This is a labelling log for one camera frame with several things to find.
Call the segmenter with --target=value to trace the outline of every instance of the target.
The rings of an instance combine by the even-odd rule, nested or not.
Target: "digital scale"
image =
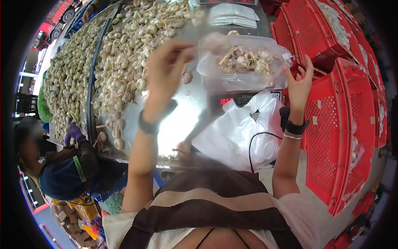
[[[243,107],[258,92],[259,91],[237,91],[212,94],[208,99],[211,114],[213,116],[222,115],[224,113],[222,106],[230,101],[235,101],[237,107]],[[271,96],[277,100],[282,100],[282,90],[271,90]]]
[[[258,0],[196,0],[196,4],[219,4],[219,3],[257,5]]]

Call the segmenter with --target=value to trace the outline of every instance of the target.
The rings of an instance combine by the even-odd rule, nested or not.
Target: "truck wheel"
[[[61,30],[61,29],[55,28],[55,29],[53,29],[53,30],[51,31],[51,33],[50,33],[50,38],[53,39],[53,40],[55,40],[55,39],[57,39],[58,37],[60,37],[61,33],[62,33],[62,30]]]
[[[69,20],[71,20],[74,17],[74,15],[75,15],[74,9],[67,10],[62,16],[62,21],[67,23]]]

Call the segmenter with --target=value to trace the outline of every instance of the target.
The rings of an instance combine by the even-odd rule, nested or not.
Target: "apron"
[[[190,227],[270,230],[280,249],[302,248],[258,173],[212,165],[161,187],[135,216],[120,249],[145,249],[153,233]]]

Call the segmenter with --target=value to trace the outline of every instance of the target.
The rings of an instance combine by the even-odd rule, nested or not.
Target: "white shirt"
[[[320,246],[319,224],[314,215],[315,208],[311,199],[303,194],[292,193],[279,200],[271,196],[274,206],[285,218],[286,223],[300,242],[303,249],[317,249]],[[104,216],[102,225],[105,230],[109,249],[118,249],[124,236],[131,228],[137,212]],[[182,228],[154,233],[148,249],[173,249],[195,228]],[[269,230],[250,230],[269,249],[278,249]]]

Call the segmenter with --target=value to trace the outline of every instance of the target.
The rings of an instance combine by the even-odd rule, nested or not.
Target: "stainless steel table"
[[[257,29],[245,28],[237,25],[212,26],[205,25],[202,29],[193,27],[192,22],[188,21],[184,28],[176,29],[174,39],[185,39],[192,41],[197,45],[198,41],[210,32],[220,32],[227,34],[230,30],[237,30],[241,35],[255,35],[271,37],[267,18],[261,6],[250,6],[259,16],[260,21],[257,23]],[[192,140],[213,117],[207,111],[207,94],[201,83],[201,76],[196,71],[198,58],[188,64],[187,70],[193,74],[193,79],[189,84],[181,85],[177,93],[173,97],[178,103],[177,108],[171,113],[160,125],[158,135],[159,160],[158,168],[181,169],[178,160],[168,159],[170,155],[176,156],[176,152],[172,149],[181,141]],[[124,131],[122,133],[125,139],[125,148],[123,151],[112,150],[112,153],[101,153],[101,156],[128,163],[130,146],[128,141],[133,142],[138,129],[139,112],[144,107],[145,97],[137,96],[137,104],[128,104],[121,118],[126,121]],[[104,124],[107,117],[99,118],[99,123]],[[112,132],[109,129],[102,129],[107,133],[108,139],[113,144]]]

